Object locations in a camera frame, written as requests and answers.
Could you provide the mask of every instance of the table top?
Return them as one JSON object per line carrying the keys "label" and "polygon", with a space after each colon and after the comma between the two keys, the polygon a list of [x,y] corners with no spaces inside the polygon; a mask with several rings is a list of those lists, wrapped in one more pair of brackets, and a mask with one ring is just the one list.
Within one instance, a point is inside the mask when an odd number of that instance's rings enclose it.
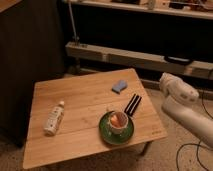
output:
{"label": "table top", "polygon": [[[119,80],[125,80],[128,87],[116,94],[111,88]],[[142,96],[142,101],[132,117],[132,138],[119,146],[106,144],[98,129],[101,117],[107,110],[124,111],[135,93]],[[63,119],[56,135],[47,137],[43,125],[60,100],[65,101]],[[124,148],[166,136],[167,132],[134,69],[38,82],[34,89],[23,168]]]}

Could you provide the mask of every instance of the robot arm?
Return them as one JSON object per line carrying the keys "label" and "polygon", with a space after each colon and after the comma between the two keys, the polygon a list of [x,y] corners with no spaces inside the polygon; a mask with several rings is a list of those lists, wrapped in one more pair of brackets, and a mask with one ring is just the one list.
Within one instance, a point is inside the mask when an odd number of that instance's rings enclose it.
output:
{"label": "robot arm", "polygon": [[163,111],[213,148],[213,121],[191,109],[199,97],[197,90],[168,73],[160,78],[160,90],[166,97]]}

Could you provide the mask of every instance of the saucer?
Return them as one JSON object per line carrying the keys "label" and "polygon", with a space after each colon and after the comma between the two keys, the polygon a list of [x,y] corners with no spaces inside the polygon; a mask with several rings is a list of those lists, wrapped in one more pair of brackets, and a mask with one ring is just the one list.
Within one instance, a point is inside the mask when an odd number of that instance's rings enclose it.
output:
{"label": "saucer", "polygon": [[132,122],[132,119],[129,117],[129,123],[127,125],[127,128],[125,128],[121,134],[114,134],[110,131],[108,124],[108,118],[110,113],[112,112],[113,111],[107,112],[106,114],[104,114],[104,116],[102,116],[99,122],[99,131],[101,137],[107,143],[112,145],[121,145],[126,143],[132,137],[134,133],[134,124]]}

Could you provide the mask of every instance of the tiled floor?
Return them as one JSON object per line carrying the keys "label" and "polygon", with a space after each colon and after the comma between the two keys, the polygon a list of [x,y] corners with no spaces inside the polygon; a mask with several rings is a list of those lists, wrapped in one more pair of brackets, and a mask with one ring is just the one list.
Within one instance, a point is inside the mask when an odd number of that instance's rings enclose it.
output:
{"label": "tiled floor", "polygon": [[[89,157],[65,161],[59,164],[60,171],[175,171],[176,152],[184,143],[197,143],[198,139],[191,133],[170,119],[161,110],[164,100],[158,90],[146,89],[164,126],[168,131],[168,137],[152,143],[146,156],[141,157],[143,145],[137,145],[128,149],[119,149],[113,152],[97,154]],[[213,114],[213,101],[205,100],[206,108]],[[194,109],[205,115],[201,100]],[[24,148],[17,149],[12,144],[0,140],[0,170],[19,171],[22,170]],[[200,160],[203,164],[213,170],[213,152],[200,149]],[[196,147],[187,146],[183,148],[179,156],[179,167],[181,171],[202,171],[196,160]],[[46,167],[31,169],[30,171],[46,171]]]}

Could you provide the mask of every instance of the white cup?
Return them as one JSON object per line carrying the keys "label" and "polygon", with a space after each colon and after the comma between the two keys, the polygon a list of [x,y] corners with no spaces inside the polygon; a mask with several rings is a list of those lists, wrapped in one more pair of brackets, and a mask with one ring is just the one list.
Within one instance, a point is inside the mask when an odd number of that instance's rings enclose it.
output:
{"label": "white cup", "polygon": [[127,127],[129,118],[127,114],[114,111],[109,115],[109,128],[114,134],[121,134]]}

